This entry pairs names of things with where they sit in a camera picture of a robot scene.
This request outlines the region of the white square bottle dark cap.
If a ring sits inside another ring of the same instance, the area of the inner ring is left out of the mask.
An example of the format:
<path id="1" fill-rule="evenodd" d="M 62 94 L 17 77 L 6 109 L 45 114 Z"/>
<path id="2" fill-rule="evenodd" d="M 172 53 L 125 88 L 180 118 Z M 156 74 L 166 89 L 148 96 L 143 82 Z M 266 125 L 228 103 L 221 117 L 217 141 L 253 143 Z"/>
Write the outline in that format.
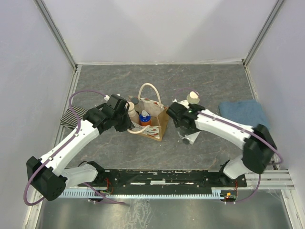
<path id="1" fill-rule="evenodd" d="M 200 134 L 200 131 L 194 132 L 191 134 L 182 134 L 181 135 L 182 142 L 186 145 L 193 145 L 195 143 L 197 137 L 199 136 L 199 134 Z"/>

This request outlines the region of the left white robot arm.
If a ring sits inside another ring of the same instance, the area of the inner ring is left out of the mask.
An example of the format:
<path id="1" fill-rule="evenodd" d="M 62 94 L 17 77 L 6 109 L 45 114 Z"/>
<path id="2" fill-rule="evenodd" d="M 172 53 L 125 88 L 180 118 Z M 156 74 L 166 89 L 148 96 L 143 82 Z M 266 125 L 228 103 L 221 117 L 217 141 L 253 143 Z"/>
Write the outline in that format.
<path id="1" fill-rule="evenodd" d="M 101 186 L 105 181 L 104 169 L 96 162 L 67 169 L 69 162 L 92 140 L 104 131 L 115 128 L 124 132 L 131 128 L 128 116 L 129 104 L 101 104 L 88 110 L 84 120 L 55 148 L 39 159 L 32 156 L 26 162 L 28 183 L 43 198 L 53 201 L 69 187 L 83 183 Z"/>

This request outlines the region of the blue orange spray bottle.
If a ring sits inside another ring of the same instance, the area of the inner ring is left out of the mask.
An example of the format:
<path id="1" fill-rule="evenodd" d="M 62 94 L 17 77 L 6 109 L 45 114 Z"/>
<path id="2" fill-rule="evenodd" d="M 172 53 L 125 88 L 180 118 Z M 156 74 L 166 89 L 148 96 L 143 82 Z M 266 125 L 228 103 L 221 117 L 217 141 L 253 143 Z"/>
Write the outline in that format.
<path id="1" fill-rule="evenodd" d="M 139 115 L 139 118 L 141 126 L 151 125 L 151 115 L 146 110 L 142 110 Z"/>

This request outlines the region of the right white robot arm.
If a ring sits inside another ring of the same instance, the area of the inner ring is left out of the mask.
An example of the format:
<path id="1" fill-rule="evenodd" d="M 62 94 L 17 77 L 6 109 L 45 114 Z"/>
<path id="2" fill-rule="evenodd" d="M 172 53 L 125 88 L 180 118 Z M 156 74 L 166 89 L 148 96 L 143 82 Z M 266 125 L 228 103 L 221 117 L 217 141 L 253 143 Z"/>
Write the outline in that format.
<path id="1" fill-rule="evenodd" d="M 212 133 L 243 151 L 240 156 L 229 160 L 218 174 L 218 181 L 222 186 L 230 186 L 236 178 L 248 172 L 262 174 L 277 153 L 269 130 L 262 124 L 255 127 L 239 124 L 198 104 L 173 102 L 166 113 L 177 128 Z"/>

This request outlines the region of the watermelon print canvas bag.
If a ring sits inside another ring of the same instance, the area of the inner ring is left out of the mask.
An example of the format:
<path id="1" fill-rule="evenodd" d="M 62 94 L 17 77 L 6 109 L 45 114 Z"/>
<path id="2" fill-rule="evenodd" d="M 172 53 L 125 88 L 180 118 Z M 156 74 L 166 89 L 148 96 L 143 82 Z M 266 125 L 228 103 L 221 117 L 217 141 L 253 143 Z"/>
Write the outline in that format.
<path id="1" fill-rule="evenodd" d="M 157 100 L 151 100 L 142 96 L 144 87 L 151 87 L 157 96 Z M 130 96 L 128 99 L 128 115 L 132 121 L 132 127 L 128 130 L 134 135 L 141 135 L 156 141 L 161 141 L 169 116 L 166 113 L 168 107 L 161 102 L 157 88 L 151 83 L 144 83 L 137 96 Z"/>

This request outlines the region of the black white striped cloth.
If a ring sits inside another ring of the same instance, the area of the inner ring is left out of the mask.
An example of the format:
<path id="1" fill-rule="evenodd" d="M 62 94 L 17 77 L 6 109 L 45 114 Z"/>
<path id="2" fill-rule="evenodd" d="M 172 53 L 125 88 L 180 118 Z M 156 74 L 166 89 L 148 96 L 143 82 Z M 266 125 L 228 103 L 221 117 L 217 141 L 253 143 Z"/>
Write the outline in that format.
<path id="1" fill-rule="evenodd" d="M 72 106 L 78 117 L 82 120 L 83 116 L 87 113 L 87 110 L 78 106 Z M 60 125 L 68 129 L 73 130 L 77 125 L 78 121 L 76 116 L 72 113 L 70 109 L 64 113 L 60 120 Z"/>

